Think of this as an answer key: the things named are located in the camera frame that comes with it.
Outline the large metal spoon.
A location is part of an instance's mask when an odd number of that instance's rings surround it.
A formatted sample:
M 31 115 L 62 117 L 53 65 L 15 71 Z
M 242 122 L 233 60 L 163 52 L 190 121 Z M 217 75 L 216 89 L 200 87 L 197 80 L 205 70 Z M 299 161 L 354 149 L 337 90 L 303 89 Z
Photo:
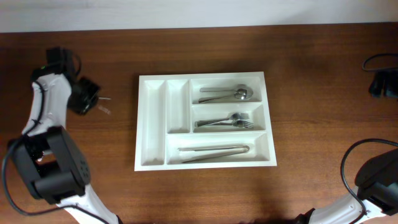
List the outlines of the large metal spoon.
M 200 92 L 223 92 L 223 91 L 231 91 L 234 98 L 239 100 L 248 100 L 250 99 L 253 94 L 254 90 L 243 84 L 236 85 L 235 87 L 231 88 L 200 88 Z
M 225 99 L 225 98 L 235 98 L 238 100 L 248 100 L 252 97 L 252 93 L 245 89 L 245 88 L 239 88 L 237 90 L 234 90 L 231 95 L 226 95 L 226 96 L 219 96 L 219 97 L 212 97 L 212 98 L 200 98 L 198 100 L 199 103 L 206 103 L 209 101 L 214 101 L 214 100 L 220 100 L 220 99 Z

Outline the metal fork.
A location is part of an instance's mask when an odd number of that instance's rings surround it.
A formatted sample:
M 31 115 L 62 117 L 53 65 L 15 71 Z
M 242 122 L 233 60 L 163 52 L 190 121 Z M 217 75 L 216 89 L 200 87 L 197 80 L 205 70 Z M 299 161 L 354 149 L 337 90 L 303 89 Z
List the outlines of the metal fork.
M 209 120 L 201 120 L 195 122 L 195 127 L 198 128 L 200 126 L 206 126 L 209 124 L 220 123 L 223 121 L 237 121 L 240 119 L 249 119 L 249 115 L 247 113 L 233 113 L 231 116 L 227 118 L 219 118 L 219 119 L 209 119 Z
M 200 123 L 200 122 L 196 122 L 195 123 L 196 127 L 200 127 L 200 126 L 232 126 L 235 128 L 246 128 L 246 129 L 253 129 L 254 128 L 254 124 L 250 123 L 249 121 L 243 121 L 243 120 L 237 120 L 237 121 L 233 121 L 230 123 L 225 123 L 225 122 L 219 122 L 219 123 L 209 123 L 209 124 L 205 124 L 205 123 Z

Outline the metal table knife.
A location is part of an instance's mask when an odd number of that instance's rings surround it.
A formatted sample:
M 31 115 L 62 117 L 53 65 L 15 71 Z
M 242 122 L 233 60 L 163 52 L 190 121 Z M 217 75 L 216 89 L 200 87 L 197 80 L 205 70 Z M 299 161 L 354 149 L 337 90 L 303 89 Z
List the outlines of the metal table knife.
M 216 158 L 225 157 L 225 156 L 233 156 L 233 155 L 237 155 L 237 154 L 244 154 L 244 153 L 247 153 L 248 151 L 249 151 L 249 148 L 245 147 L 245 148 L 240 149 L 239 151 L 221 152 L 221 153 L 210 154 L 210 155 L 205 155 L 205 156 L 201 156 L 201 157 L 194 157 L 190 160 L 183 161 L 183 164 L 204 161 L 204 160 L 208 160 L 208 159 L 216 159 Z
M 219 150 L 231 150 L 231 149 L 247 149 L 250 150 L 249 146 L 246 145 L 233 145 L 233 146 L 207 146 L 207 147 L 185 147 L 178 148 L 180 152 L 189 151 L 219 151 Z

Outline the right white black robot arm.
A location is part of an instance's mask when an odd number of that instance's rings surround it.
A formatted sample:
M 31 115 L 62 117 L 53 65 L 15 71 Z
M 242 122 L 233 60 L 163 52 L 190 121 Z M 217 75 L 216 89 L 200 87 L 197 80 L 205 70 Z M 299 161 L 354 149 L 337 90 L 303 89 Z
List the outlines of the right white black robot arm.
M 298 215 L 293 223 L 362 223 L 367 220 L 397 213 L 397 149 L 366 161 L 356 174 L 351 188 L 345 177 L 345 163 L 354 148 L 365 143 L 380 143 L 397 147 L 386 139 L 363 139 L 345 152 L 340 164 L 340 176 L 348 193 L 333 204 L 312 208 Z

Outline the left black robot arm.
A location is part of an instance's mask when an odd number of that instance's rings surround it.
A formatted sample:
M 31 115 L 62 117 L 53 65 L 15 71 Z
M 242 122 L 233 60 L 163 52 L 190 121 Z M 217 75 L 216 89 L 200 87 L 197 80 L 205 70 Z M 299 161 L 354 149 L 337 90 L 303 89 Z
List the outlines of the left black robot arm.
M 1 165 L 1 183 L 10 206 L 27 217 L 59 210 L 78 223 L 114 223 L 121 219 L 90 184 L 87 160 L 66 130 L 67 110 L 85 115 L 99 100 L 100 86 L 80 77 L 81 58 L 72 50 L 46 50 L 46 65 L 36 68 L 30 84 L 34 93 L 29 120 L 18 138 L 11 139 Z M 13 201 L 6 168 L 12 161 L 31 196 L 52 207 L 28 212 Z

